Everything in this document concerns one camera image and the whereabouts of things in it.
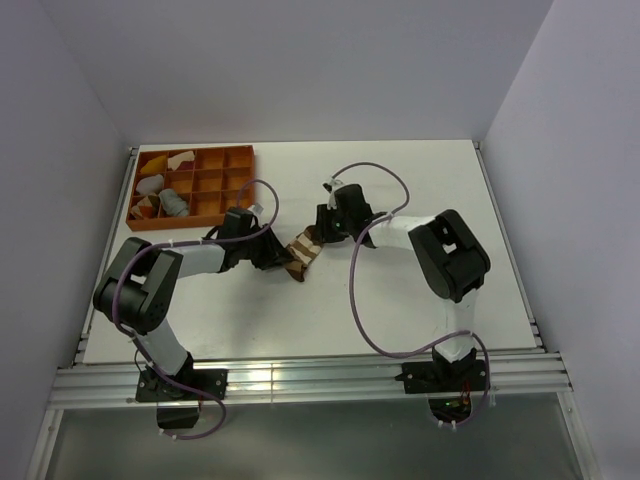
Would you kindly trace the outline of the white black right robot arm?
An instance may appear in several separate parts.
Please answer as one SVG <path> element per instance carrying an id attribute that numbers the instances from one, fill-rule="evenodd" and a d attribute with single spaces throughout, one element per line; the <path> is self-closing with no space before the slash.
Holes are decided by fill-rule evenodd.
<path id="1" fill-rule="evenodd" d="M 317 207 L 315 237 L 322 243 L 355 241 L 348 274 L 348 296 L 356 328 L 376 353 L 406 359 L 431 349 L 435 383 L 452 390 L 468 374 L 464 361 L 472 360 L 482 343 L 473 332 L 479 289 L 491 269 L 491 261 L 461 215 L 452 209 L 435 216 L 401 216 L 397 209 L 375 213 L 359 184 L 332 180 L 323 184 L 329 193 Z M 445 334 L 409 352 L 383 350 L 366 333 L 355 298 L 356 263 L 361 247 L 395 248 L 412 252 L 424 279 L 444 309 Z"/>

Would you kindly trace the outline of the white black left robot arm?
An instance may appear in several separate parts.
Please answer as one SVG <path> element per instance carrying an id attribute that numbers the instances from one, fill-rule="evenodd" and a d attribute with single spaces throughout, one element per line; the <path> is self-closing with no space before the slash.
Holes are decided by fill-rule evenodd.
<path id="1" fill-rule="evenodd" d="M 193 391 L 195 375 L 192 356 L 167 319 L 178 280 L 225 273 L 242 261 L 268 271 L 292 260 L 270 225 L 259 224 L 250 209 L 233 207 L 220 226 L 199 240 L 125 240 L 96 287 L 93 305 L 162 371 L 159 388 L 172 399 L 183 399 Z"/>

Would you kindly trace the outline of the brown striped sock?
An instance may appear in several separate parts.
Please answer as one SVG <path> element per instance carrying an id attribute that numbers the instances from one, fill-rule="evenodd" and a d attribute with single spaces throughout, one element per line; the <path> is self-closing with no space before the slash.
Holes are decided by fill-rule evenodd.
<path id="1" fill-rule="evenodd" d="M 299 283 L 305 280 L 305 273 L 319 256 L 324 244 L 315 236 L 315 227 L 310 225 L 298 234 L 287 246 L 286 250 L 292 259 L 284 265 L 291 278 Z"/>

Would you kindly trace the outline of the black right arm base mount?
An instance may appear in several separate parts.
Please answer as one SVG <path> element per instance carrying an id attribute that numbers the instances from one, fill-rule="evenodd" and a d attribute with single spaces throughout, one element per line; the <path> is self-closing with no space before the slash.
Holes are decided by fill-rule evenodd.
<path id="1" fill-rule="evenodd" d="M 477 358 L 475 347 L 454 362 L 433 350 L 429 361 L 403 363 L 394 380 L 402 383 L 408 395 L 448 394 L 448 397 L 429 399 L 428 405 L 438 421 L 453 425 L 467 420 L 473 413 L 471 394 L 485 390 L 488 366 L 485 360 Z"/>

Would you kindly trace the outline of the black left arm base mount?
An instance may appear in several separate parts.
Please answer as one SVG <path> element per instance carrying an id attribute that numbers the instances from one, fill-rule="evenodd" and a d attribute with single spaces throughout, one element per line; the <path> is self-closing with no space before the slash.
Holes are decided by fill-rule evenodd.
<path id="1" fill-rule="evenodd" d="M 164 433 L 192 429 L 200 418 L 202 404 L 213 401 L 222 409 L 222 419 L 216 425 L 219 428 L 226 418 L 226 407 L 222 401 L 228 373 L 223 368 L 198 369 L 191 358 L 177 374 L 166 377 L 146 366 L 139 371 L 135 401 L 157 404 L 156 424 Z"/>

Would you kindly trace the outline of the grey sock with black stripes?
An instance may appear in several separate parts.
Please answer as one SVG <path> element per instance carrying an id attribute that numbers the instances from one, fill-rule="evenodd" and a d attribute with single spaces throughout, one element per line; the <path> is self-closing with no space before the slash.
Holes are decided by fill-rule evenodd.
<path id="1" fill-rule="evenodd" d="M 186 217 L 189 215 L 189 204 L 175 190 L 167 188 L 159 193 L 164 212 L 170 217 Z"/>

